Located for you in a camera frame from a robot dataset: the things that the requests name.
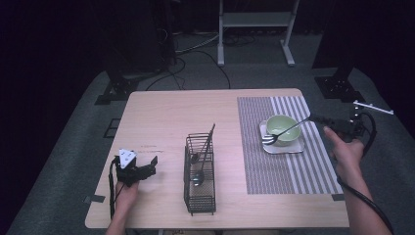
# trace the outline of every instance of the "gray carpet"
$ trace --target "gray carpet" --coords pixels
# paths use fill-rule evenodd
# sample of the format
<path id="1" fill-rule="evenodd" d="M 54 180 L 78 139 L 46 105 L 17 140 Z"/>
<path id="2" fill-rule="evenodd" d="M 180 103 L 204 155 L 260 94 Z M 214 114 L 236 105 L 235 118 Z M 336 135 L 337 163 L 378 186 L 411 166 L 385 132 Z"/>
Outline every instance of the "gray carpet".
<path id="1" fill-rule="evenodd" d="M 296 66 L 289 68 L 279 46 L 280 36 L 256 36 L 255 42 L 241 47 L 225 47 L 225 67 L 232 89 L 286 88 L 301 90 L 312 112 L 332 118 L 347 118 L 350 104 L 325 100 L 315 81 L 316 75 L 331 75 L 334 70 L 312 70 L 311 65 L 320 35 L 293 35 L 290 47 Z M 206 40 L 199 35 L 176 37 L 179 49 Z M 198 49 L 216 58 L 214 46 Z M 194 52 L 180 56 L 185 69 L 161 79 L 150 90 L 227 89 L 228 81 L 207 55 Z M 182 68 L 182 61 L 170 67 Z M 146 90 L 152 82 L 168 73 L 140 82 L 138 90 Z M 349 80 L 369 103 L 392 109 L 382 99 L 373 81 L 359 70 Z M 84 225 L 89 205 L 86 196 L 95 192 L 112 139 L 103 138 L 112 118 L 120 118 L 125 101 L 95 106 L 109 79 L 103 71 L 79 100 L 48 162 L 40 173 L 25 204 L 8 234 L 103 234 L 104 230 Z M 379 134 L 362 162 L 363 173 L 375 201 L 390 218 L 395 234 L 415 234 L 415 141 L 396 116 L 371 112 Z M 323 138 L 326 147 L 330 144 Z M 343 229 L 297 229 L 291 234 L 348 234 Z"/>

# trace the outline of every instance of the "dark background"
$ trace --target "dark background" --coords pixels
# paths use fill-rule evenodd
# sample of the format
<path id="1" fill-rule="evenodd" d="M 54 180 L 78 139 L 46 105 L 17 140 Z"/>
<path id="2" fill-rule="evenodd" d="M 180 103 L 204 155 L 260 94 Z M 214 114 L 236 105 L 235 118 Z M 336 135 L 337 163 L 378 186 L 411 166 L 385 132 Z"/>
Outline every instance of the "dark background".
<path id="1" fill-rule="evenodd" d="M 225 9 L 266 11 L 270 6 L 276 10 L 291 7 L 286 1 L 277 2 L 228 0 Z M 107 69 L 104 59 L 114 59 L 114 63 L 122 66 L 132 63 L 138 70 L 156 71 L 164 69 L 172 56 L 165 54 L 166 50 L 171 52 L 168 45 L 167 49 L 149 47 L 156 51 L 153 56 L 140 47 L 134 48 L 136 53 L 130 55 L 123 52 L 129 49 L 122 48 L 127 45 L 125 41 L 134 38 L 121 36 L 123 31 L 109 30 L 131 26 L 128 19 L 118 25 L 112 23 L 119 17 L 116 9 L 122 10 L 134 1 L 118 1 L 119 8 L 106 12 L 106 4 L 110 3 L 81 0 L 0 3 L 3 189 L 0 233 L 7 231 L 19 211 L 84 90 L 99 72 Z M 414 4 L 408 0 L 334 3 L 334 0 L 300 1 L 295 33 L 321 33 L 326 29 L 317 57 L 321 68 L 336 67 L 345 48 L 354 47 L 356 67 L 374 80 L 381 95 L 414 135 L 408 112 L 414 87 Z M 169 21 L 173 31 L 217 30 L 217 12 L 217 0 L 171 1 Z M 160 12 L 152 12 L 150 16 L 154 24 L 160 24 Z M 153 30 L 136 30 L 156 36 L 152 41 L 142 42 L 144 45 L 158 40 Z M 153 62 L 145 65 L 149 58 Z"/>

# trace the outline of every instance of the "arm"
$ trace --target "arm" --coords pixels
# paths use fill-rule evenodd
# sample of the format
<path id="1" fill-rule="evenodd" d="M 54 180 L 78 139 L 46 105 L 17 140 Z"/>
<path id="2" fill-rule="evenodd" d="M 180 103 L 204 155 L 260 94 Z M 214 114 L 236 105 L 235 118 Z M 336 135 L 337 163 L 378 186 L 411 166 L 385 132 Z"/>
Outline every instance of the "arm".
<path id="1" fill-rule="evenodd" d="M 324 132 L 333 144 L 331 157 L 338 161 L 336 171 L 342 181 L 372 200 L 360 170 L 363 144 L 357 139 L 345 143 L 332 129 Z M 346 209 L 351 234 L 391 234 L 379 216 L 363 201 L 345 190 Z"/>
<path id="2" fill-rule="evenodd" d="M 125 233 L 125 222 L 128 219 L 129 212 L 138 195 L 138 182 L 133 183 L 131 187 L 122 186 L 120 182 L 116 183 L 116 193 L 119 192 L 115 202 L 115 213 L 106 235 L 122 235 Z"/>

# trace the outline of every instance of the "utensil caddy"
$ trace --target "utensil caddy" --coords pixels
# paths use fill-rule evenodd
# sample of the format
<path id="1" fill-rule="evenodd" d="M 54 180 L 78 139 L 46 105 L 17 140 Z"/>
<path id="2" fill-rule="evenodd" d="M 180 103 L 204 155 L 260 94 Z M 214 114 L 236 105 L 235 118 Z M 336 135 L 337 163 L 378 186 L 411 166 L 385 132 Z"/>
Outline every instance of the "utensil caddy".
<path id="1" fill-rule="evenodd" d="M 216 212 L 214 191 L 214 164 L 212 134 L 194 133 L 186 138 L 184 156 L 184 202 L 187 211 L 193 213 Z M 196 185 L 196 178 L 202 172 L 203 181 Z"/>

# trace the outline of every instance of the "person's right hand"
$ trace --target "person's right hand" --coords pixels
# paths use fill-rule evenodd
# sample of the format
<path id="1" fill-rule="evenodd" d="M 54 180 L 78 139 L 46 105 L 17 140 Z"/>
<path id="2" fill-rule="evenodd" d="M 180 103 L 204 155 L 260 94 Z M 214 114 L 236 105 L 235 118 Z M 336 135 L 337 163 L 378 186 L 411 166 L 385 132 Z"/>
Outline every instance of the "person's right hand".
<path id="1" fill-rule="evenodd" d="M 332 158 L 338 161 L 336 171 L 339 177 L 346 182 L 352 175 L 361 175 L 360 161 L 363 157 L 363 143 L 353 139 L 350 143 L 343 141 L 331 128 L 324 126 L 324 132 L 333 144 L 334 148 L 330 153 Z"/>

